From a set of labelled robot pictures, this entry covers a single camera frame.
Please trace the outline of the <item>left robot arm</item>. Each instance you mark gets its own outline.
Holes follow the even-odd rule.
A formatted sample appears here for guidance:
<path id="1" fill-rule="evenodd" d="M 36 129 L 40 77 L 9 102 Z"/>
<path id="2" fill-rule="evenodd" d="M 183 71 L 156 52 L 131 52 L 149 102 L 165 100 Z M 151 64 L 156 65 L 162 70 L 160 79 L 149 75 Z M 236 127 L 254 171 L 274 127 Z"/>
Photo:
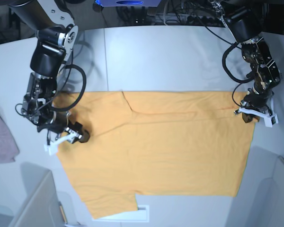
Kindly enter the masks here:
<path id="1" fill-rule="evenodd" d="M 212 0 L 211 4 L 220 21 L 235 39 L 222 56 L 224 71 L 238 85 L 251 81 L 254 83 L 244 98 L 236 103 L 238 109 L 234 113 L 241 114 L 245 123 L 262 118 L 265 126 L 271 128 L 278 123 L 274 111 L 273 88 L 280 84 L 282 74 L 272 58 L 267 43 L 260 35 L 261 24 L 247 3 L 240 3 L 237 0 Z M 229 53 L 237 47 L 241 48 L 243 60 L 250 64 L 251 71 L 245 79 L 236 78 L 226 65 Z"/>

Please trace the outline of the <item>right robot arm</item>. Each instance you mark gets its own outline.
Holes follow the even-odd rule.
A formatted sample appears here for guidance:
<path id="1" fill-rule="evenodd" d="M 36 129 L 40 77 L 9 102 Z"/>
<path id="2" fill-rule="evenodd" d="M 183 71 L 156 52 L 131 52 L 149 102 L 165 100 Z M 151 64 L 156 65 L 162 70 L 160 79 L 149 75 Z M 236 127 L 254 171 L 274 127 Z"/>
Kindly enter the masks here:
<path id="1" fill-rule="evenodd" d="M 85 143 L 89 132 L 79 122 L 69 120 L 70 110 L 81 100 L 87 85 L 84 70 L 71 63 L 78 26 L 67 7 L 58 0 L 13 0 L 9 8 L 35 31 L 37 45 L 32 55 L 27 91 L 23 97 L 21 115 L 37 127 L 47 130 L 45 151 L 49 155 L 58 152 L 61 143 L 67 141 Z M 82 75 L 82 88 L 77 99 L 68 107 L 54 107 L 54 99 L 61 93 L 57 77 L 62 70 L 75 69 Z"/>

